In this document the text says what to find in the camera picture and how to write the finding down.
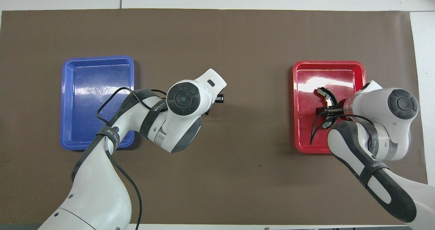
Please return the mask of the curved brake shoe white web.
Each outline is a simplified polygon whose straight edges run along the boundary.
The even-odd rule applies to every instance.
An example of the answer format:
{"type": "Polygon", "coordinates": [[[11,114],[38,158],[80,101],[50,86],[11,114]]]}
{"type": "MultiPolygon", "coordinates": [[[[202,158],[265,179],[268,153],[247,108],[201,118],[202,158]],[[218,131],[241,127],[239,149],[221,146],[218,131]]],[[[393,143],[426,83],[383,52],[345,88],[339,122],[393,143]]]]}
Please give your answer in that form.
{"type": "MultiPolygon", "coordinates": [[[[329,90],[329,89],[326,89],[325,87],[319,87],[319,88],[317,88],[316,91],[315,91],[315,93],[316,93],[318,96],[322,96],[322,97],[324,98],[324,100],[325,100],[325,102],[326,102],[326,106],[335,106],[335,105],[337,105],[337,103],[338,103],[337,98],[336,98],[336,96],[333,94],[333,92],[332,92],[331,90],[329,90]]],[[[335,114],[337,111],[339,111],[339,109],[333,109],[332,111],[334,111],[334,112],[333,112],[333,116],[334,116],[334,114],[335,114]]],[[[333,116],[332,116],[332,117],[327,117],[327,116],[326,116],[325,123],[324,123],[323,125],[321,125],[322,129],[331,128],[331,127],[334,125],[334,123],[335,123],[335,122],[334,122],[334,121],[335,121],[335,118],[333,118],[333,116]]]]}

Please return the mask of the blue plastic tray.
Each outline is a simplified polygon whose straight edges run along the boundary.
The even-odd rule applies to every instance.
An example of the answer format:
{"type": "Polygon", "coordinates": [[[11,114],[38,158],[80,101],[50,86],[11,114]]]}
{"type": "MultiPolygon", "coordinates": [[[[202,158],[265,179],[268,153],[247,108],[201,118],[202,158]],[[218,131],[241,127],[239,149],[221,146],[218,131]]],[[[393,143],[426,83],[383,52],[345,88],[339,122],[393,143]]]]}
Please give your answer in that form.
{"type": "Polygon", "coordinates": [[[110,120],[135,88],[135,64],[129,56],[71,58],[62,69],[59,143],[67,151],[85,150],[105,122],[96,117],[98,109],[119,91],[102,109],[100,116],[110,120]]]}

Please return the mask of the red plastic tray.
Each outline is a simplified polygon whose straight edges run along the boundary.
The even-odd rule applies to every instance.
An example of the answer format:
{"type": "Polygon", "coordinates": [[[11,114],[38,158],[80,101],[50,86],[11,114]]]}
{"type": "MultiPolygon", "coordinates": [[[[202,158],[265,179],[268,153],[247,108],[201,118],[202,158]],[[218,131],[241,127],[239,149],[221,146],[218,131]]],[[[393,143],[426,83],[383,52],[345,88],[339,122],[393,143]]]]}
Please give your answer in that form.
{"type": "Polygon", "coordinates": [[[328,129],[311,131],[325,116],[317,119],[316,108],[326,102],[315,91],[325,87],[333,92],[337,101],[350,98],[366,83],[365,67],[358,61],[299,61],[289,72],[289,91],[295,122],[295,146],[304,154],[330,154],[327,144],[328,129]]]}

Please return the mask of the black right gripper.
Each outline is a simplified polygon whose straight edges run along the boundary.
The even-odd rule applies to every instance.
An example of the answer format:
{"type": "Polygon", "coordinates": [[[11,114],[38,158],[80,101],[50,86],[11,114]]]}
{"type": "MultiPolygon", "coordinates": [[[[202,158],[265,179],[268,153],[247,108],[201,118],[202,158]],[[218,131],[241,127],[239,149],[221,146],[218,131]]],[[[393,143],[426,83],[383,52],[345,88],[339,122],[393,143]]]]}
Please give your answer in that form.
{"type": "Polygon", "coordinates": [[[345,101],[340,101],[339,103],[337,103],[337,105],[335,106],[326,106],[326,107],[317,107],[316,108],[316,115],[317,116],[327,116],[327,117],[332,117],[333,116],[333,109],[340,109],[340,111],[337,111],[334,116],[339,116],[335,118],[335,123],[337,123],[338,121],[347,121],[348,118],[344,117],[344,111],[343,108],[345,106],[345,101]]]}

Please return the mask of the brown table mat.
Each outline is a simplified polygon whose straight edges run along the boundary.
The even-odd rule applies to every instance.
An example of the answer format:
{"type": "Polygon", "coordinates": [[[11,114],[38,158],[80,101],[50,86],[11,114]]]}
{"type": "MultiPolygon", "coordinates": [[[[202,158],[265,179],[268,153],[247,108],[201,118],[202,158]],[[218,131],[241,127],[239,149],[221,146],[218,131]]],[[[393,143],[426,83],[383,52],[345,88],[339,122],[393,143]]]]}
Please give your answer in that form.
{"type": "Polygon", "coordinates": [[[419,97],[408,12],[112,9],[8,11],[0,29],[0,224],[41,224],[67,198],[81,153],[59,143],[62,67],[127,55],[135,88],[209,68],[227,82],[186,150],[136,136],[114,159],[142,223],[399,225],[332,155],[295,148],[299,61],[358,61],[368,80],[419,97]]]}

